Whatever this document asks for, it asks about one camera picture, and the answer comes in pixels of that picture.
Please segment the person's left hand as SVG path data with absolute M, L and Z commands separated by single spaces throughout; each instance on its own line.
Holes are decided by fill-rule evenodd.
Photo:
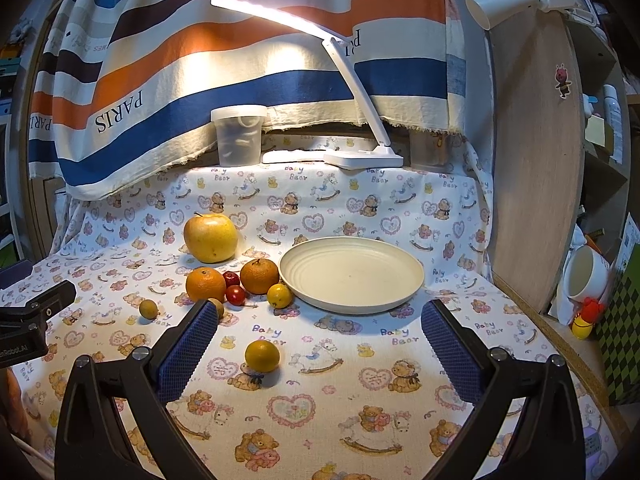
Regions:
M 1 370 L 1 406 L 10 430 L 26 443 L 30 442 L 28 420 L 22 402 L 22 390 L 13 370 Z

